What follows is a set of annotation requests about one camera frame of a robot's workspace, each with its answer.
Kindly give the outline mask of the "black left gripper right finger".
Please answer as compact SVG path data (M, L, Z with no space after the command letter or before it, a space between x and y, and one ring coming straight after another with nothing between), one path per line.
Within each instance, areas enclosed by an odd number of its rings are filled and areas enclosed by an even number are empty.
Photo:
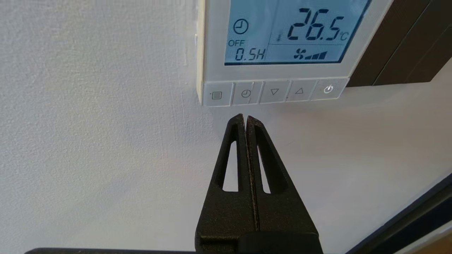
M317 235L300 195L264 124L249 116L246 143L255 225L259 231Z

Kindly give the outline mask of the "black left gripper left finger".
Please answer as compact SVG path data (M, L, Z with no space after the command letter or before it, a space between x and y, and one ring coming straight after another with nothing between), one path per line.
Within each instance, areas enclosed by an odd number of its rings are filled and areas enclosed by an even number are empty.
M238 190L223 189L232 143L236 143ZM243 114L227 125L195 230L196 247L237 247L239 238L257 230L256 207Z

